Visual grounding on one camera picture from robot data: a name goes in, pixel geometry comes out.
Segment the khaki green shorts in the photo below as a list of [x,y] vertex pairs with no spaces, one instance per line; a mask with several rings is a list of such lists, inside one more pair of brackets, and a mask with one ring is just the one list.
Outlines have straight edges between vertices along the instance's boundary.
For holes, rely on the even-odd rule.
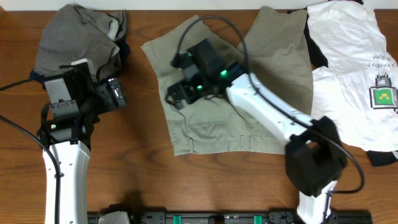
[[[242,60],[243,52],[247,52],[251,70],[268,89],[310,114],[313,76],[304,34],[306,22],[306,10],[279,13],[264,6],[244,42],[235,47],[193,16],[168,34],[146,42],[142,50],[157,76],[161,99],[168,87],[183,77],[171,66],[176,50],[208,39],[227,60]],[[177,156],[231,151],[284,153],[284,147],[269,130],[222,96],[206,96],[181,109],[168,103],[162,106]]]

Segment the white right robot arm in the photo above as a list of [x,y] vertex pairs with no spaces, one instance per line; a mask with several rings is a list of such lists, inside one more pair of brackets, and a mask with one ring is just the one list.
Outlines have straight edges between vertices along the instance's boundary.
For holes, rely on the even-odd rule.
[[243,63],[227,62],[208,39],[177,52],[170,64],[182,71],[183,78],[168,87],[167,103],[182,109],[204,96],[225,94],[284,147],[286,174],[299,191],[298,217],[304,223],[326,223],[331,195],[347,165],[334,122],[296,110]]

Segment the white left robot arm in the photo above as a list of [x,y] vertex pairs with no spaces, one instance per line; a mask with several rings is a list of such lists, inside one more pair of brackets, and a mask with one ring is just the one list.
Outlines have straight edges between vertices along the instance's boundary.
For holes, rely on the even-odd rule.
[[94,82],[88,63],[60,66],[43,86],[50,98],[37,131],[47,179],[45,222],[88,223],[91,135],[100,114],[126,105],[123,89],[117,78]]

